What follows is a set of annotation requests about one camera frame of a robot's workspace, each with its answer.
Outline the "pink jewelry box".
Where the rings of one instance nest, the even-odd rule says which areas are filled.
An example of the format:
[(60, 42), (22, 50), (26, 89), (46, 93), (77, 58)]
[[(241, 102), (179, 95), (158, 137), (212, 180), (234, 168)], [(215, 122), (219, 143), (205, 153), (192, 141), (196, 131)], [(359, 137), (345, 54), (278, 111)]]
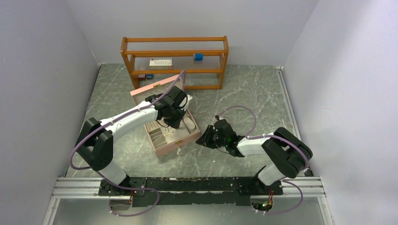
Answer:
[[(147, 86), (131, 91), (130, 95), (132, 96), (134, 103), (139, 104), (144, 101), (146, 97), (155, 94), (162, 94), (167, 91), (176, 78), (177, 75), (156, 81)], [(187, 130), (183, 122), (185, 117), (190, 117), (195, 123), (196, 130), (194, 132), (189, 132)], [(183, 119), (180, 123), (179, 129), (171, 127), (166, 128), (163, 120), (160, 122), (149, 122), (144, 125), (147, 136), (157, 157), (165, 155), (183, 145), (199, 139), (201, 134), (200, 129), (189, 110), (186, 111)]]

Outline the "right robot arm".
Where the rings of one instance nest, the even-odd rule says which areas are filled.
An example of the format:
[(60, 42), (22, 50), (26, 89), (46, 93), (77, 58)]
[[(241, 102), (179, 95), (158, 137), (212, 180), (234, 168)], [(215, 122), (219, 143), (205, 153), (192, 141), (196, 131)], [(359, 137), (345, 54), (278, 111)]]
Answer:
[(267, 135), (246, 137), (237, 135), (225, 119), (209, 125), (196, 144), (210, 149), (224, 147), (231, 156), (239, 158), (267, 155), (272, 162), (254, 176), (253, 188), (258, 194), (265, 194), (283, 178), (296, 178), (313, 157), (312, 150), (283, 127)]

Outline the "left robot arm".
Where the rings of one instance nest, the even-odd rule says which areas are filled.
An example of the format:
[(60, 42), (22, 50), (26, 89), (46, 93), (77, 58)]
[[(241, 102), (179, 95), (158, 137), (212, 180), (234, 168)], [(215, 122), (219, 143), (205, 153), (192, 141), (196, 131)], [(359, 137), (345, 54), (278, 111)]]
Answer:
[(113, 159), (114, 143), (136, 128), (157, 120), (178, 129), (191, 100), (192, 96), (172, 86), (117, 116), (102, 121), (90, 118), (84, 123), (71, 155), (78, 153), (89, 169), (107, 179), (118, 195), (123, 195), (131, 188), (130, 177)]

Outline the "beige watch pillow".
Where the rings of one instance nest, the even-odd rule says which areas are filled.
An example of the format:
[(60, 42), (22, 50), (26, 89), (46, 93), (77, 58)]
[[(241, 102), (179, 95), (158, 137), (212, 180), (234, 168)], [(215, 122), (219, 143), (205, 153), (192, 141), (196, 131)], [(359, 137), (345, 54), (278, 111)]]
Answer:
[(196, 130), (196, 125), (190, 117), (185, 117), (183, 122), (189, 132), (194, 132)]

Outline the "white red-print box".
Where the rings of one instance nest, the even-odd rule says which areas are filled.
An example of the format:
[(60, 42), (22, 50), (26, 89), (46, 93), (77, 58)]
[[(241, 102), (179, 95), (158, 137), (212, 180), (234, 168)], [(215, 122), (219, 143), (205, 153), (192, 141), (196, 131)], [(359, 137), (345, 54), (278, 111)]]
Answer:
[(172, 58), (151, 58), (149, 68), (154, 70), (172, 69)]

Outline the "orange wooden shelf rack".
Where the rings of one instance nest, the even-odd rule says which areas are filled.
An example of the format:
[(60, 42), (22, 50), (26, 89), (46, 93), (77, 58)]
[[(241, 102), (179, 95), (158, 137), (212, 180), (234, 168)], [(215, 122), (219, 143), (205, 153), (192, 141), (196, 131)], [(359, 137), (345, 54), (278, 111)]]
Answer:
[[(120, 53), (134, 88), (140, 88), (139, 74), (188, 74), (216, 75), (216, 84), (190, 85), (189, 90), (220, 90), (223, 86), (228, 56), (227, 36), (221, 37), (123, 37)], [(204, 55), (195, 62), (194, 53)], [(173, 68), (154, 70), (149, 68), (151, 58), (172, 58)]]

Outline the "blue cube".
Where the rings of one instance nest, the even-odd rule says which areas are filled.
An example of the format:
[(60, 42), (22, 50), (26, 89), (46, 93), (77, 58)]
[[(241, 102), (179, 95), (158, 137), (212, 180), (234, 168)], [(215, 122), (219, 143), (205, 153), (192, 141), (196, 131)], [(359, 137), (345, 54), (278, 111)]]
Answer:
[(204, 55), (201, 53), (194, 53), (193, 54), (193, 60), (195, 62), (203, 61)]

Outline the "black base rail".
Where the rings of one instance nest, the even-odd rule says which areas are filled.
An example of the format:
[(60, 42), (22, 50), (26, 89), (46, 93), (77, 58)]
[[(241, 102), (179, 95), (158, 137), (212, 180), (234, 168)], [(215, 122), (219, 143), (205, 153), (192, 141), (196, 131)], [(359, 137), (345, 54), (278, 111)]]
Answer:
[(269, 187), (255, 184), (251, 177), (135, 177), (134, 191), (118, 193), (102, 178), (58, 178), (52, 199), (101, 199), (131, 207), (190, 204), (234, 204), (249, 206), (278, 197), (325, 197), (318, 177), (283, 179)]

